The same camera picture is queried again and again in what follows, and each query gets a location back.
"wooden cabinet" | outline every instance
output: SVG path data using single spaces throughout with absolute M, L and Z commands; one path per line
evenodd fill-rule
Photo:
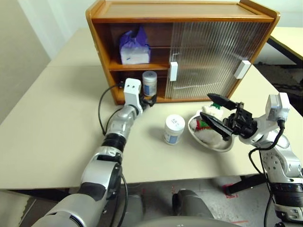
M 227 97 L 240 80 L 233 75 L 242 60 L 254 62 L 279 20 L 279 13 L 250 0 L 96 1 L 87 21 L 110 86 L 142 73 L 158 75 L 157 102 L 208 100 L 207 93 Z M 148 64 L 123 65 L 119 38 L 143 26 L 151 48 Z M 178 63 L 177 80 L 169 78 Z M 112 89 L 117 104 L 123 90 Z

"green object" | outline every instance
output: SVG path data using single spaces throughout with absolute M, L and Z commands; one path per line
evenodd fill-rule
M 199 128 L 203 128 L 203 127 L 208 127 L 208 124 L 202 120 L 199 120 L 199 125 L 198 125 Z
M 221 108 L 221 106 L 220 106 L 219 104 L 217 104 L 217 103 L 213 103 L 213 104 L 211 104 L 210 106 L 214 106 L 214 107 L 216 107 L 218 110 Z

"white table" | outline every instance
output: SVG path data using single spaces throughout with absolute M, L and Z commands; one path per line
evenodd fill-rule
M 97 107 L 106 87 L 89 30 L 79 30 L 0 125 L 0 188 L 79 186 L 86 164 L 103 140 Z M 264 114 L 269 94 L 277 91 L 252 66 L 232 100 L 243 101 L 245 109 L 257 117 Z M 175 146 L 163 141 L 164 121 L 169 114 L 188 120 L 202 105 L 209 104 L 156 104 L 144 112 L 135 121 L 124 150 L 127 182 L 255 173 L 248 159 L 252 146 L 238 139 L 226 153 L 203 149 L 187 130 Z M 101 106 L 103 122 L 117 108 L 108 94 Z M 302 117 L 291 108 L 285 135 L 301 161 L 302 126 Z M 253 157 L 258 163 L 257 154 Z
M 267 42 L 302 67 L 302 41 L 303 27 L 275 27 Z

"plastic container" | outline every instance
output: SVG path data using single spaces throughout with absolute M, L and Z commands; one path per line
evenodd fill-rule
M 179 142 L 185 127 L 185 120 L 177 114 L 169 115 L 165 121 L 164 140 L 168 144 L 174 145 Z
M 143 93 L 145 96 L 154 96 L 157 93 L 157 73 L 145 71 L 142 74 Z
M 235 136 L 232 135 L 231 138 L 228 141 L 224 141 L 223 139 L 216 145 L 216 146 L 210 146 L 207 143 L 204 143 L 203 141 L 201 141 L 193 132 L 193 130 L 190 127 L 190 122 L 194 119 L 200 116 L 200 112 L 202 112 L 202 110 L 198 110 L 197 113 L 195 114 L 195 116 L 193 116 L 192 118 L 189 119 L 188 121 L 188 130 L 189 133 L 194 137 L 194 139 L 202 145 L 202 148 L 207 148 L 210 150 L 214 150 L 214 151 L 218 151 L 218 152 L 226 152 L 229 151 L 230 149 L 232 149 L 233 147 L 233 143 L 234 143 L 234 138 Z

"white wall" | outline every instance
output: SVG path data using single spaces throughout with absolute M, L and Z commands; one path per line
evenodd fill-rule
M 80 27 L 87 27 L 85 10 L 95 0 L 18 0 L 48 55 L 53 58 Z M 303 27 L 302 0 L 255 0 L 280 11 L 278 26 Z M 285 56 L 268 44 L 257 61 L 291 64 Z
M 1 124 L 50 59 L 17 0 L 0 0 L 0 21 Z M 0 227 L 19 226 L 28 198 L 0 191 Z

